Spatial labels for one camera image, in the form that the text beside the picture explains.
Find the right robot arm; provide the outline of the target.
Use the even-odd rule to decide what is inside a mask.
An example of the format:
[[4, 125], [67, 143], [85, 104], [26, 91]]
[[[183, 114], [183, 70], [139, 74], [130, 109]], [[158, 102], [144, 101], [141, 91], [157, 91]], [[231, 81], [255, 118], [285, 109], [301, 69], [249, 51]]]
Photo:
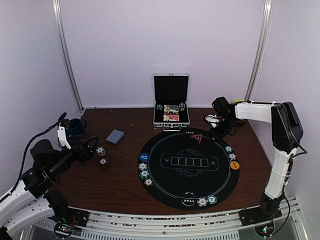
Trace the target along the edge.
[[280, 203], [285, 197], [285, 186], [291, 176], [293, 159], [301, 148], [303, 128], [292, 102], [267, 103], [242, 101], [229, 103], [225, 97], [212, 102], [215, 115], [206, 115], [203, 120], [211, 125], [215, 139], [231, 134], [237, 120], [252, 120], [269, 123], [274, 146], [274, 161], [269, 181], [260, 198], [260, 205], [243, 209], [239, 216], [243, 225], [270, 221], [281, 215]]

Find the green chip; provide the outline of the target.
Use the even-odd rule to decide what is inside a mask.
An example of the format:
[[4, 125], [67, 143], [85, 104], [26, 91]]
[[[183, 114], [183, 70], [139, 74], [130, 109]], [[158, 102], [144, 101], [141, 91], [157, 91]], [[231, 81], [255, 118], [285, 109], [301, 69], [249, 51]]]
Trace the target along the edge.
[[143, 170], [139, 173], [139, 177], [143, 180], [147, 179], [149, 177], [149, 172], [147, 170]]
[[217, 201], [218, 201], [218, 199], [217, 199], [217, 197], [215, 196], [215, 195], [209, 195], [208, 197], [207, 197], [207, 202], [209, 203], [209, 204], [211, 204], [211, 205], [214, 205], [214, 204], [216, 204], [217, 203]]
[[227, 152], [227, 153], [233, 153], [234, 151], [233, 151], [233, 148], [230, 146], [230, 145], [227, 145], [225, 148], [225, 151]]

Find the orange 100 chip stack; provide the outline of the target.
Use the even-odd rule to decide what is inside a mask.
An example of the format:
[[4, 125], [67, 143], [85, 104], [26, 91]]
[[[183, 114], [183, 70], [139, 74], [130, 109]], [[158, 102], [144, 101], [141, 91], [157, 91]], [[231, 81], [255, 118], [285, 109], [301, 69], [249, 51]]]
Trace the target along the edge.
[[106, 158], [101, 158], [99, 160], [99, 165], [102, 167], [102, 168], [106, 168], [108, 166], [108, 161]]

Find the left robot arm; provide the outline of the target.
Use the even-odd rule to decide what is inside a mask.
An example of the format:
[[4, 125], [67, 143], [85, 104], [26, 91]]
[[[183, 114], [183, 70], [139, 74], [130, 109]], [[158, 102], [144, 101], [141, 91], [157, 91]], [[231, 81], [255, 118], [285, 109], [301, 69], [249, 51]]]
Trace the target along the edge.
[[72, 218], [67, 200], [58, 190], [49, 190], [74, 162], [93, 159], [99, 142], [94, 136], [71, 148], [55, 150], [48, 139], [37, 142], [30, 150], [32, 168], [22, 174], [17, 186], [0, 200], [0, 238], [10, 240], [23, 229], [40, 220], [56, 217], [66, 223]]

